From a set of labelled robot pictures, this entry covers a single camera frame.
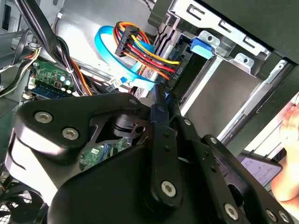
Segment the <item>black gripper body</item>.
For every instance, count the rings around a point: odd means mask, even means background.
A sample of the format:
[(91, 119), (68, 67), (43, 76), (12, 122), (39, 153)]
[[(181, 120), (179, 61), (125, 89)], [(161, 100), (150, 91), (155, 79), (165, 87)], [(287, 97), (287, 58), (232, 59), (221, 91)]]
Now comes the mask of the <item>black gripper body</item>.
[(48, 211), (50, 224), (216, 224), (196, 167), (179, 159), (183, 201), (178, 210), (158, 212), (145, 202), (148, 151), (125, 150), (67, 180)]

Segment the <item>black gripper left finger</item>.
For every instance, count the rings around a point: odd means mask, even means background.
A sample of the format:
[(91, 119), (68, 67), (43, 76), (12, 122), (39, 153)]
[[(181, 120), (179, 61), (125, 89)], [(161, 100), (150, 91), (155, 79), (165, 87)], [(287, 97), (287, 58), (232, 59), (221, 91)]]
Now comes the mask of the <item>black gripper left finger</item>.
[(22, 105), (15, 117), (15, 137), (36, 157), (31, 165), (21, 162), (22, 169), (41, 178), (41, 193), (46, 186), (53, 187), (46, 195), (52, 201), (67, 180), (84, 172), (78, 164), (84, 151), (127, 136), (133, 142), (125, 150), (144, 147), (148, 151), (146, 205), (157, 210), (177, 209), (183, 196), (176, 131), (170, 128), (169, 96), (156, 86), (154, 97), (152, 106), (128, 93)]

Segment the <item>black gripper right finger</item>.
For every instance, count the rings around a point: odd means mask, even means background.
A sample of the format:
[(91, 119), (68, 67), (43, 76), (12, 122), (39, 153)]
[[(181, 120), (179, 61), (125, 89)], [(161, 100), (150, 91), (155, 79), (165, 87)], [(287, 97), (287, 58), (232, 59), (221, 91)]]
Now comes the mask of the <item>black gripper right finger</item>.
[(212, 135), (199, 137), (169, 95), (170, 125), (178, 155), (187, 160), (185, 177), (203, 224), (292, 224), (291, 215), (235, 156)]

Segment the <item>bare person hand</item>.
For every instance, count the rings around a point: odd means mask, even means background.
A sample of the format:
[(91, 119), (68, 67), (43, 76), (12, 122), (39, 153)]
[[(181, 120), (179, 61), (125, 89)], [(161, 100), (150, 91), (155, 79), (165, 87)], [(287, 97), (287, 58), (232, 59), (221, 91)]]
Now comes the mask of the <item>bare person hand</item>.
[(282, 160), (283, 170), (273, 179), (271, 190), (280, 204), (299, 215), (299, 106), (293, 105), (286, 113), (280, 127), (281, 141), (286, 150)]

